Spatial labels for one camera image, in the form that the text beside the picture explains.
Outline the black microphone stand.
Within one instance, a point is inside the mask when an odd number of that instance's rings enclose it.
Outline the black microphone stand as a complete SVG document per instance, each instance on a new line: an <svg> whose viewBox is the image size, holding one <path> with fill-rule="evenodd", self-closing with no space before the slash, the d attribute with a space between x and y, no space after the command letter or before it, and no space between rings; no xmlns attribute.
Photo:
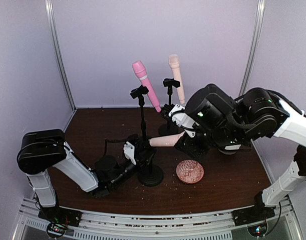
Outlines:
<svg viewBox="0 0 306 240"><path fill-rule="evenodd" d="M168 104L172 103L172 95L173 95L173 87L178 88L180 87L180 82L173 79L173 78L165 78L163 81L164 87L167 87L167 94L168 94ZM167 136L167 135L174 135L178 134L178 127L170 122L166 124L162 124L158 129L158 133L160 136Z"/></svg>
<svg viewBox="0 0 306 240"><path fill-rule="evenodd" d="M141 148L155 148L151 147L149 145L148 140L141 140L140 141L140 147ZM145 174L138 173L138 180L141 184L144 186L154 187L159 185L164 179L164 173L163 170L155 165L152 161L152 167L149 172L146 172Z"/></svg>
<svg viewBox="0 0 306 240"><path fill-rule="evenodd" d="M145 122L145 116L144 116L144 95L148 93L148 89L140 85L138 88L131 90L130 96L133 99L138 99L138 105L140 107L140 112L141 112L141 132L142 132L142 139L145 141L147 139L147 134L146 134L146 122Z"/></svg>

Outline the cream microphone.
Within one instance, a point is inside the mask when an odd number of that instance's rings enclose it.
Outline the cream microphone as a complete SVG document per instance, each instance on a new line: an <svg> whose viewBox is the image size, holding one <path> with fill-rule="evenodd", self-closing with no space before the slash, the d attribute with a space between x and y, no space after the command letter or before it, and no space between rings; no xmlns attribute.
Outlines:
<svg viewBox="0 0 306 240"><path fill-rule="evenodd" d="M169 58L168 58L168 63L169 63L169 66L172 70L173 78L176 81L179 81L179 83L180 83L180 86L177 87L176 89L177 89L177 94L178 94L179 101L183 105L183 104L185 104L185 93L184 93L184 87L183 87L181 71L180 71L179 56L176 55L176 54L170 55Z"/></svg>
<svg viewBox="0 0 306 240"><path fill-rule="evenodd" d="M151 147L173 147L179 141L184 133L173 134L168 136L153 137L148 140Z"/></svg>

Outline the pink microphone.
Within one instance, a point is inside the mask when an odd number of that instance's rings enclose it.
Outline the pink microphone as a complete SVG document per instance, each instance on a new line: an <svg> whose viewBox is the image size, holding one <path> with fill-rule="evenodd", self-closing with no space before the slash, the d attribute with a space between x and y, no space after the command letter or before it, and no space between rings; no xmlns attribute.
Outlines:
<svg viewBox="0 0 306 240"><path fill-rule="evenodd" d="M154 88L152 87L152 84L148 78L148 74L146 71L145 66L143 63L139 60L134 63L132 63L132 69L136 75L136 77L139 79L141 82L142 86L146 87L148 89L148 98L152 104L152 106L155 108L157 112L161 112L161 107L160 107L160 101L156 95L156 92Z"/></svg>

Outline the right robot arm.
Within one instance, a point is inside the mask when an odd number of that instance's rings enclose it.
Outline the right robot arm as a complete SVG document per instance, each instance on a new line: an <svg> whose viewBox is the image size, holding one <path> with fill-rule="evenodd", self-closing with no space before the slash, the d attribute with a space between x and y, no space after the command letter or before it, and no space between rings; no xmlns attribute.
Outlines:
<svg viewBox="0 0 306 240"><path fill-rule="evenodd" d="M198 90L170 118L185 134L176 147L199 158L210 147L235 152L258 138L283 138L297 143L293 161L276 182L259 195L261 207L274 207L306 181L306 115L278 92L252 88L234 99L215 84Z"/></svg>

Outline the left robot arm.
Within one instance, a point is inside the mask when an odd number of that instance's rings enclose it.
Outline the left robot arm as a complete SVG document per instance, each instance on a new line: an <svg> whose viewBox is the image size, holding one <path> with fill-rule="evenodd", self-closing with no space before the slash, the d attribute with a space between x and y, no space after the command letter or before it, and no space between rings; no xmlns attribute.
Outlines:
<svg viewBox="0 0 306 240"><path fill-rule="evenodd" d="M93 169L72 150L61 129L29 132L22 138L17 163L30 180L40 206L53 208L58 204L58 197L48 174L49 168L54 167L63 172L92 197L102 198L135 173L143 172L156 154L156 149L137 134L121 142L124 144L122 163L105 153Z"/></svg>

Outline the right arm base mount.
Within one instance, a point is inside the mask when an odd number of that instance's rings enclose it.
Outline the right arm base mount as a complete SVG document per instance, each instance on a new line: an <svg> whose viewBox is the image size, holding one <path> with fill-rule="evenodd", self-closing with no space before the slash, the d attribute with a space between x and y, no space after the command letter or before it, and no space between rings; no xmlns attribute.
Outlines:
<svg viewBox="0 0 306 240"><path fill-rule="evenodd" d="M255 206L252 206L232 212L235 226L246 225L248 233L255 238L264 237L268 233L268 223L266 220L274 216L274 208L270 207L257 210Z"/></svg>

